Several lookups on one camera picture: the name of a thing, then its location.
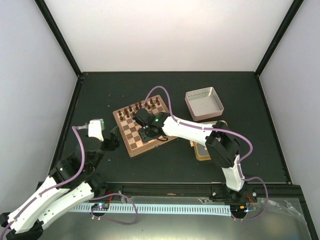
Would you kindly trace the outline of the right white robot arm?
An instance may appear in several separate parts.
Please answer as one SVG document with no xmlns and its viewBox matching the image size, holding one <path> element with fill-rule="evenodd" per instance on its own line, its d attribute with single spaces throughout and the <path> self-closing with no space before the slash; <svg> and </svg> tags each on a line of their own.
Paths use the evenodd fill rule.
<svg viewBox="0 0 320 240">
<path fill-rule="evenodd" d="M 238 202 L 246 195 L 240 144 L 224 122 L 195 123 L 167 112 L 154 115 L 144 108 L 135 113 L 133 121 L 141 126 L 139 134 L 143 140 L 178 137 L 204 146 L 213 163 L 222 169 L 228 198 Z"/>
</svg>

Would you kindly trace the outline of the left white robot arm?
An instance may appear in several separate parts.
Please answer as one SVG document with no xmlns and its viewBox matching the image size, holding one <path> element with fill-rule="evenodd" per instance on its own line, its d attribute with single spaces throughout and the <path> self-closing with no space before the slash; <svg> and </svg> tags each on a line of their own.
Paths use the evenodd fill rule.
<svg viewBox="0 0 320 240">
<path fill-rule="evenodd" d="M 73 126 L 77 149 L 58 161 L 41 186 L 20 207 L 0 215 L 1 239 L 37 240 L 56 219 L 85 201 L 103 199 L 107 184 L 95 170 L 120 145 L 119 127 L 104 136 L 104 121 Z"/>
</svg>

